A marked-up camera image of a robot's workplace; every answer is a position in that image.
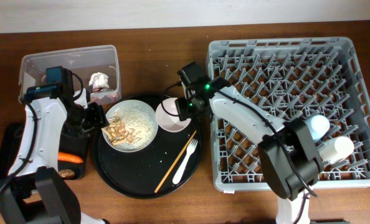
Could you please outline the light blue plastic cup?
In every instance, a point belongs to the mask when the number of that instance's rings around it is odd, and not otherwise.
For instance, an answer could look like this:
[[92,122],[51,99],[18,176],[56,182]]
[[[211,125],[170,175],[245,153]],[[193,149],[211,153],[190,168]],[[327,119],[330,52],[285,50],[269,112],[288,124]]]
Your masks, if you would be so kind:
[[304,122],[315,142],[320,140],[330,128],[329,120],[325,116],[319,114],[304,120]]

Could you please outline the red snack wrapper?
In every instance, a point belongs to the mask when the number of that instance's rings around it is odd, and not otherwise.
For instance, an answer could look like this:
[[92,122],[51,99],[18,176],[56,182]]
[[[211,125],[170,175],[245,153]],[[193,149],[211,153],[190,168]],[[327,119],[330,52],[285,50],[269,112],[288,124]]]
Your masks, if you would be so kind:
[[101,103],[104,101],[105,103],[114,102],[121,98],[120,92],[118,90],[104,88],[99,91],[93,91],[90,94],[91,101],[98,101]]

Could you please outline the wooden chopstick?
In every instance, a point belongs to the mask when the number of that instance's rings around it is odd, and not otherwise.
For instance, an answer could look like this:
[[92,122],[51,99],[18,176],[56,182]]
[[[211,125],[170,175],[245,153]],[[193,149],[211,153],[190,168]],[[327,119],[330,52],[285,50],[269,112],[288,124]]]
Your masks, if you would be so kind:
[[192,135],[190,136],[190,138],[188,139],[188,141],[186,142],[186,144],[184,145],[184,147],[180,150],[179,154],[177,155],[177,157],[175,158],[175,160],[173,161],[173,163],[171,164],[171,166],[169,167],[168,171],[165,173],[165,175],[163,176],[163,178],[161,179],[161,181],[159,182],[159,184],[157,185],[157,187],[155,188],[154,190],[154,193],[158,193],[159,189],[161,188],[161,186],[164,184],[164,181],[167,179],[168,175],[171,173],[171,171],[173,170],[173,168],[175,167],[175,165],[177,164],[178,160],[181,158],[181,156],[183,155],[183,153],[186,151],[188,145],[191,143],[191,141],[194,139],[194,136],[197,134],[197,131],[194,131],[192,133]]

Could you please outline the orange carrot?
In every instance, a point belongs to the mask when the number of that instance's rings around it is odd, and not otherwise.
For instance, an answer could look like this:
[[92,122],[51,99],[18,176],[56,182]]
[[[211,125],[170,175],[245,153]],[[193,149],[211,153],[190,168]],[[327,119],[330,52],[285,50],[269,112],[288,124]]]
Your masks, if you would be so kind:
[[83,163],[83,159],[79,156],[69,154],[66,152],[59,152],[58,153],[58,160],[59,161],[64,161],[64,162],[70,162],[74,164],[81,164]]

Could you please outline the grey plate with food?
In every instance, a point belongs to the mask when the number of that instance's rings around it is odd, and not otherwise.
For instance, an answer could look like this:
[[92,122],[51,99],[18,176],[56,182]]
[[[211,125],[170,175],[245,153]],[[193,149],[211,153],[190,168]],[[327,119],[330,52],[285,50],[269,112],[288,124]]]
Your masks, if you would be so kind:
[[140,100],[124,100],[106,113],[107,126],[102,136],[120,152],[136,152],[152,143],[158,132],[155,110]]

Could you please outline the white plastic fork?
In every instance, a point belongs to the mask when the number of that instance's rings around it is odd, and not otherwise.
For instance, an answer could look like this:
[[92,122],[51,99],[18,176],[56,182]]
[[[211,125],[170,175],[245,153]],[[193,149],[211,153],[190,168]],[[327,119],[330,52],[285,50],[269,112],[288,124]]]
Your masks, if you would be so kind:
[[189,158],[190,156],[194,153],[194,151],[196,150],[196,147],[197,147],[197,144],[198,144],[198,140],[197,139],[193,139],[187,146],[186,148],[186,155],[184,156],[184,159],[182,161],[182,163],[180,164],[180,166],[178,167],[178,170],[176,171],[173,179],[172,179],[172,182],[173,184],[178,184],[184,174],[184,171],[185,171],[185,168],[186,168],[186,165],[189,161]]

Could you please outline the white tissue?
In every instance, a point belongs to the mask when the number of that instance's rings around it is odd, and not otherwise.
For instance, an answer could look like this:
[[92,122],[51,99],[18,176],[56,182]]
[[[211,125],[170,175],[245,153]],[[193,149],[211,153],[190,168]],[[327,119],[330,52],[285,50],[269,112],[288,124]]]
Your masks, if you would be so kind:
[[108,75],[101,72],[93,73],[88,85],[91,86],[93,90],[97,88],[109,88]]

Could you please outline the pink shallow bowl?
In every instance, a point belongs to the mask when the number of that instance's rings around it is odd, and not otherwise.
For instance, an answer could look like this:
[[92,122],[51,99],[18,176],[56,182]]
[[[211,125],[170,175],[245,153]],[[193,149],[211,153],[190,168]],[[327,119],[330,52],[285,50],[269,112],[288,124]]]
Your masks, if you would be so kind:
[[163,100],[163,102],[158,105],[155,114],[155,118],[159,126],[170,133],[183,131],[191,123],[190,118],[185,121],[181,121],[177,116],[171,116],[165,112],[163,106],[169,113],[178,115],[175,100],[177,100],[177,98],[167,98]]

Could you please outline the brown round cookie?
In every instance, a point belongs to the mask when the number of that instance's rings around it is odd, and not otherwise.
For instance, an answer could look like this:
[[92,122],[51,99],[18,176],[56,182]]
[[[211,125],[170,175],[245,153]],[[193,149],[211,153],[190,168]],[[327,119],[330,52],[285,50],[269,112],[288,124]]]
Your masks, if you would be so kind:
[[60,170],[59,175],[63,179],[74,179],[75,178],[75,172],[70,169]]

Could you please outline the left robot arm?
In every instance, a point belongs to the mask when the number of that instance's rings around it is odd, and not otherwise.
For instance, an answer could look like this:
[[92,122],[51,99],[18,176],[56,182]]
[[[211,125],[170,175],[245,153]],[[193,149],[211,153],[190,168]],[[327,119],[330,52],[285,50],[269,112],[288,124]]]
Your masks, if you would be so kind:
[[29,87],[26,123],[18,155],[0,180],[0,214],[6,223],[106,223],[81,211],[76,195],[58,173],[60,136],[66,121],[80,125],[84,107],[71,87]]

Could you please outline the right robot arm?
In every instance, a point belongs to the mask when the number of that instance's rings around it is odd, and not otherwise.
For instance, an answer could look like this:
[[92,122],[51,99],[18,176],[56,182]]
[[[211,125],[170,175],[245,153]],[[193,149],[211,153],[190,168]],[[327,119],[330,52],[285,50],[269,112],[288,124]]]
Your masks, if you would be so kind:
[[257,145],[263,177],[279,199],[276,222],[310,223],[308,206],[316,196],[312,186],[323,160],[307,124],[272,116],[221,77],[196,82],[182,78],[178,84],[184,89],[184,97],[176,100],[180,120],[211,113]]

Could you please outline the cream plastic cup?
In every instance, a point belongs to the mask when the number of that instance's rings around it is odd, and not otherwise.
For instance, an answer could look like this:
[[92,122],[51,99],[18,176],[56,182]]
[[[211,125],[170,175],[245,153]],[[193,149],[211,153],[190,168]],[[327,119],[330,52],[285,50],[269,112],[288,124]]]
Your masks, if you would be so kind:
[[324,146],[318,150],[321,158],[335,164],[347,158],[354,151],[353,141],[345,136],[339,136],[324,142]]

